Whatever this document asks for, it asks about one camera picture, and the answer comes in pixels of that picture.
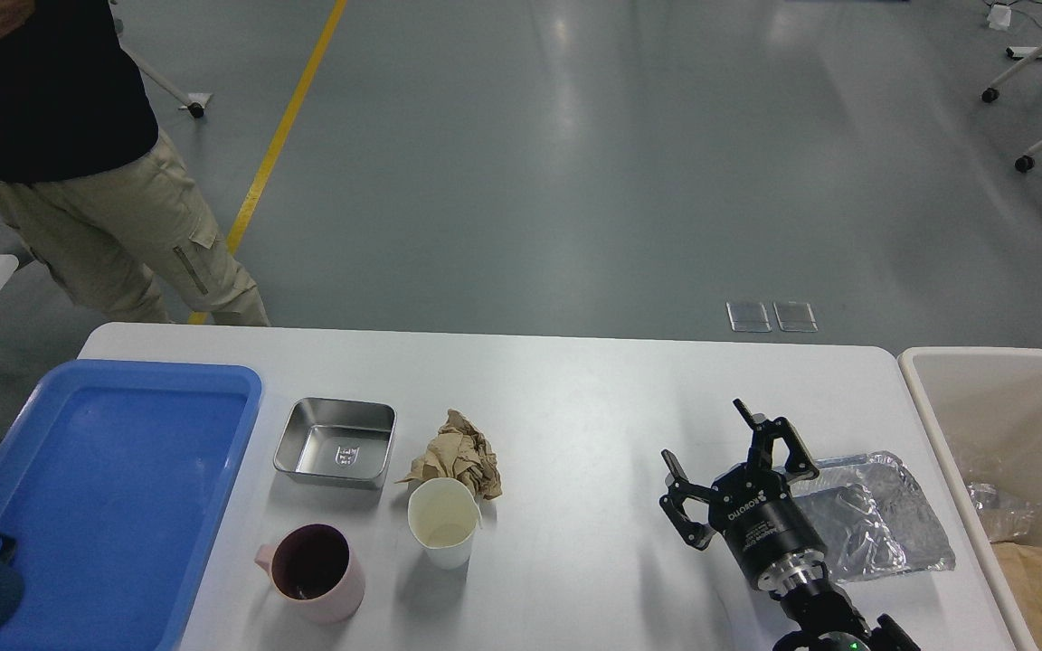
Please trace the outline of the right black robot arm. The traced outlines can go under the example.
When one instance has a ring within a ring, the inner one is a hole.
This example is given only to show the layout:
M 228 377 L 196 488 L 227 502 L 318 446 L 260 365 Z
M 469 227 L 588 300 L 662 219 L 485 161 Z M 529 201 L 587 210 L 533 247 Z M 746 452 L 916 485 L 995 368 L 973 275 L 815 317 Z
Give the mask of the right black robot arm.
M 768 593 L 798 623 L 776 650 L 917 650 L 888 614 L 870 627 L 832 580 L 827 544 L 790 489 L 819 477 L 797 429 L 785 417 L 752 414 L 740 399 L 734 406 L 752 432 L 747 458 L 711 485 L 695 485 L 673 452 L 661 452 L 668 478 L 658 503 L 684 543 L 705 551 L 713 536 L 723 537 L 750 589 Z

